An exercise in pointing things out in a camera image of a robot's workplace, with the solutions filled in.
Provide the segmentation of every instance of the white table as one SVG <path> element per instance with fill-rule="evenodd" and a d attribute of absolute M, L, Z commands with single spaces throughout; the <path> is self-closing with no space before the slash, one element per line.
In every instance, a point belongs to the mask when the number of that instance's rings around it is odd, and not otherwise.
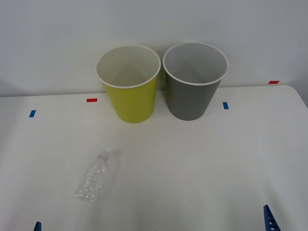
<path fill-rule="evenodd" d="M 120 153 L 88 204 L 73 194 L 104 148 Z M 190 122 L 159 91 L 140 124 L 105 93 L 0 98 L 1 231 L 262 231 L 265 204 L 282 231 L 308 229 L 308 109 L 291 87 L 219 88 Z"/>

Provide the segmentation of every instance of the empty water bottle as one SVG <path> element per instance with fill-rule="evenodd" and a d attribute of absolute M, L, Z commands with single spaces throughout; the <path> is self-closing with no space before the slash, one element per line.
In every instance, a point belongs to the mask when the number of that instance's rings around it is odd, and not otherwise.
<path fill-rule="evenodd" d="M 106 179 L 108 166 L 107 160 L 109 153 L 105 152 L 90 164 L 87 172 L 76 190 L 75 196 L 88 202 L 97 199 L 103 189 L 103 183 Z"/>

